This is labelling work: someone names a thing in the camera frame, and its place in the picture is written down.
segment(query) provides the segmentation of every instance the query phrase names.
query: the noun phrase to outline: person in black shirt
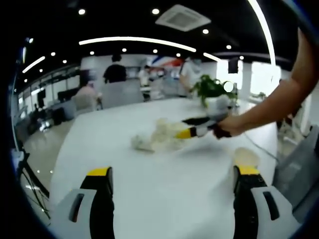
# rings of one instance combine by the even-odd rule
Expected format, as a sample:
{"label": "person in black shirt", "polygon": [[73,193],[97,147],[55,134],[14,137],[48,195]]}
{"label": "person in black shirt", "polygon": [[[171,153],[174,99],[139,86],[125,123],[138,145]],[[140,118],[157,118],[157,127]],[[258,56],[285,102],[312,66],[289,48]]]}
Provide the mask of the person in black shirt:
{"label": "person in black shirt", "polygon": [[113,64],[109,66],[103,77],[105,83],[126,81],[126,69],[120,64],[121,55],[113,55]]}

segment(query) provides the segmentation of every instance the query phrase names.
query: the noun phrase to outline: window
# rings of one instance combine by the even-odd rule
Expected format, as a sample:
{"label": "window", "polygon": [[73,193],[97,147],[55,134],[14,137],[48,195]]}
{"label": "window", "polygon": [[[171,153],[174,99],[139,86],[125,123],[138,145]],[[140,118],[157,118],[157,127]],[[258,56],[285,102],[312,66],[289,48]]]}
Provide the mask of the window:
{"label": "window", "polygon": [[23,100],[23,93],[20,93],[19,95],[18,95],[18,107],[19,107],[19,110],[21,110],[22,108],[23,108],[23,106],[24,106],[24,100]]}
{"label": "window", "polygon": [[243,61],[238,61],[237,74],[228,73],[228,60],[218,61],[217,70],[216,70],[216,78],[220,80],[221,83],[225,81],[237,83],[237,88],[240,90],[243,85]]}
{"label": "window", "polygon": [[68,83],[68,90],[78,88],[80,85],[80,76],[74,76],[67,79],[67,83]]}
{"label": "window", "polygon": [[53,95],[52,95],[52,84],[47,84],[45,87],[45,98],[43,99],[44,107],[48,107],[51,105],[51,102],[53,101]]}
{"label": "window", "polygon": [[279,84],[281,77],[280,67],[276,66],[273,69],[271,64],[253,62],[251,70],[250,92],[256,95],[261,92],[265,93],[266,96],[270,95]]}
{"label": "window", "polygon": [[58,93],[66,91],[66,80],[55,82],[52,84],[53,87],[53,99],[58,99]]}
{"label": "window", "polygon": [[27,106],[26,113],[32,112],[31,90],[30,87],[23,91],[24,105]]}
{"label": "window", "polygon": [[38,107],[38,98],[37,98],[37,94],[40,92],[40,88],[39,88],[39,82],[35,82],[34,84],[31,85],[31,101],[32,101],[32,106],[34,106],[34,104],[36,104]]}

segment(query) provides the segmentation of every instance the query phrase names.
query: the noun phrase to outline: chair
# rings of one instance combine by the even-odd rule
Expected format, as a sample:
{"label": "chair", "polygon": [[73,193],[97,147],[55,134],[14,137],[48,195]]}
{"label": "chair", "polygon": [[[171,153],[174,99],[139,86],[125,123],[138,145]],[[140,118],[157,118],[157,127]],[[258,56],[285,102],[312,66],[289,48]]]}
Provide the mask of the chair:
{"label": "chair", "polygon": [[283,141],[290,142],[291,144],[298,145],[298,141],[302,138],[301,118],[304,113],[304,107],[300,107],[292,117],[285,117],[278,130],[278,137]]}
{"label": "chair", "polygon": [[273,185],[293,206],[293,214],[302,222],[319,197],[319,127],[276,167]]}
{"label": "chair", "polygon": [[89,95],[75,95],[72,97],[72,102],[75,107],[75,117],[96,110],[96,100]]}
{"label": "chair", "polygon": [[141,103],[144,100],[139,80],[107,83],[101,91],[104,109]]}

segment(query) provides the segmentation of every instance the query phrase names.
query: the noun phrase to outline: cable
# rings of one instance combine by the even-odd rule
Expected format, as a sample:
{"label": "cable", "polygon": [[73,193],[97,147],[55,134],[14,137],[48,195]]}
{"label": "cable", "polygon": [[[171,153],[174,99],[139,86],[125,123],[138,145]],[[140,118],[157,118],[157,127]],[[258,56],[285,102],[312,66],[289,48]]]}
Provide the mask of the cable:
{"label": "cable", "polygon": [[39,207],[41,207],[40,204],[38,204],[35,200],[33,200],[29,195],[26,195],[31,201],[33,201],[35,204],[37,204]]}
{"label": "cable", "polygon": [[[32,184],[32,189],[34,189],[35,188],[34,183],[33,183],[32,179],[30,179],[30,180],[31,180],[31,184]],[[44,209],[44,210],[46,210],[48,212],[48,210],[47,210],[47,208],[45,206],[45,203],[44,203],[43,194],[42,194],[41,190],[39,190],[39,193],[41,195],[41,199],[42,199],[42,203],[43,203],[43,208],[42,209]]]}
{"label": "cable", "polygon": [[258,144],[256,144],[250,137],[248,137],[248,135],[246,133],[244,133],[244,135],[249,139],[249,141],[251,141],[253,143],[253,145],[255,145],[257,148],[261,149],[262,151],[264,151],[266,154],[268,154],[269,156],[271,156],[273,159],[276,160],[277,163],[279,163],[279,159],[274,156],[272,153],[268,152],[267,150],[265,150],[263,147],[260,147]]}
{"label": "cable", "polygon": [[[29,183],[29,185],[32,185],[32,183],[30,182],[30,180],[28,179],[28,177],[26,176],[26,174],[24,172],[22,172],[22,174],[24,175],[24,177],[26,178],[27,182]],[[48,212],[44,209],[44,206],[41,204],[37,194],[36,194],[36,191],[34,190],[33,186],[31,186],[31,189],[33,191],[33,194],[34,196],[36,197],[36,200],[38,201],[38,204],[40,205],[40,207],[44,210],[44,213],[47,215],[47,217],[49,219],[51,219],[50,215],[48,214]]]}

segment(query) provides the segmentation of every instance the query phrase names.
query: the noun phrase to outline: green plant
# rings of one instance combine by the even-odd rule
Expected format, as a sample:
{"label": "green plant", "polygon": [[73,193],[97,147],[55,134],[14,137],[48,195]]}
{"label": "green plant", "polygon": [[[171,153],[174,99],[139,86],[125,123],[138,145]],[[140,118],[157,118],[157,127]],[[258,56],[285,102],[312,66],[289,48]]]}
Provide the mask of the green plant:
{"label": "green plant", "polygon": [[266,97],[266,94],[264,92],[260,92],[258,94],[258,97],[264,99]]}
{"label": "green plant", "polygon": [[204,106],[206,98],[221,95],[227,95],[230,99],[237,97],[235,93],[225,91],[224,84],[221,84],[217,79],[212,80],[209,75],[202,75],[200,81],[194,85],[191,91],[197,91],[197,95],[200,97]]}

